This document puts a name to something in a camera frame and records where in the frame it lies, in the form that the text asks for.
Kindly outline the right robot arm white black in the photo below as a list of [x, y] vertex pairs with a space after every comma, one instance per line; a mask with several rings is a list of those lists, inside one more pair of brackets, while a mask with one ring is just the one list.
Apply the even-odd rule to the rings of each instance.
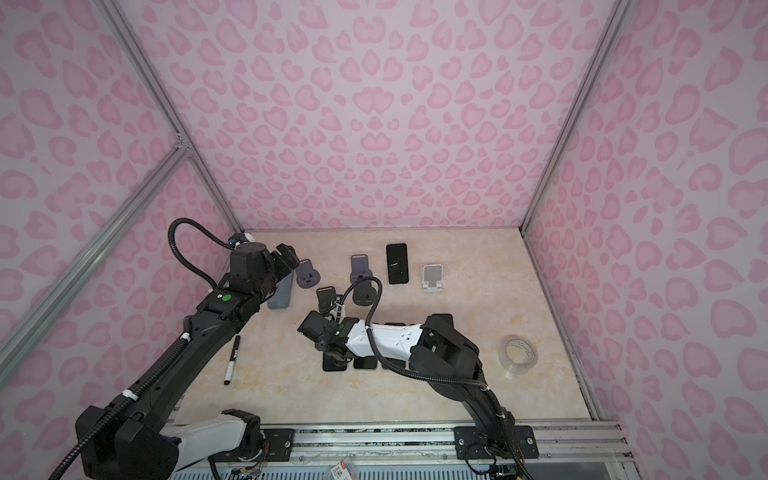
[[387, 325], [347, 317], [332, 321], [310, 312], [298, 332], [336, 362], [364, 357], [439, 395], [461, 403], [486, 442], [489, 453], [515, 458], [515, 419], [488, 386], [479, 348], [453, 326], [449, 314], [433, 314], [420, 324]]

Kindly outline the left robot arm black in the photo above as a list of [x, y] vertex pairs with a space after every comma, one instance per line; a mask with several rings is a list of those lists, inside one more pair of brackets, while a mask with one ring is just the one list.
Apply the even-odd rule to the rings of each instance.
[[250, 461], [264, 453], [260, 419], [238, 409], [170, 427], [167, 420], [198, 374], [299, 266], [295, 250], [246, 242], [230, 253], [230, 270], [183, 321], [181, 335], [133, 384], [107, 406], [88, 407], [77, 419], [77, 444], [54, 469], [59, 479], [81, 460], [91, 479], [167, 479], [208, 457], [228, 453]]

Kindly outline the phone white stand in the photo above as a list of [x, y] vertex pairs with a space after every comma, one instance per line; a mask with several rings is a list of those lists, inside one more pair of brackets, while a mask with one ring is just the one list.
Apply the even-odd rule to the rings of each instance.
[[410, 279], [407, 244], [388, 244], [385, 250], [389, 284], [407, 284]]
[[347, 370], [347, 362], [337, 360], [327, 353], [322, 357], [322, 370], [324, 372], [343, 372]]

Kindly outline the grey edged phone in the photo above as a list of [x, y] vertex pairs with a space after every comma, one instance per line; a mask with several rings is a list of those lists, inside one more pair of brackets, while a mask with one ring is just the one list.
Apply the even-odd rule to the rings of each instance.
[[437, 321], [441, 321], [451, 327], [454, 326], [454, 319], [453, 316], [449, 313], [436, 313], [432, 314], [428, 317], [428, 320], [432, 323], [435, 323]]

